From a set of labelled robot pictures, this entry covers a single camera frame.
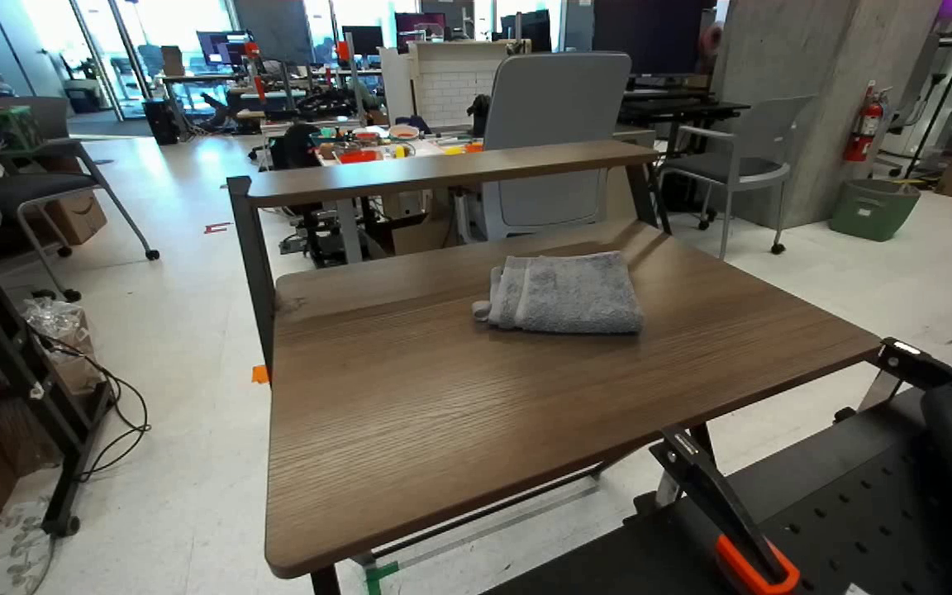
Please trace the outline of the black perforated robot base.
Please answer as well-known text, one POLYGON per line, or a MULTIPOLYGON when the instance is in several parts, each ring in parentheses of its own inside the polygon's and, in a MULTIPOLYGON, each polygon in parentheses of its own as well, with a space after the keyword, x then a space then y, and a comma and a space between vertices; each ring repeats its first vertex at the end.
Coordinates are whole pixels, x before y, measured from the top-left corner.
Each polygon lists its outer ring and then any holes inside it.
MULTIPOLYGON (((926 395, 903 392, 730 476, 800 569, 798 595, 952 595, 952 458, 921 413, 926 395)), ((719 525, 682 499, 493 595, 742 595, 715 540, 719 525)))

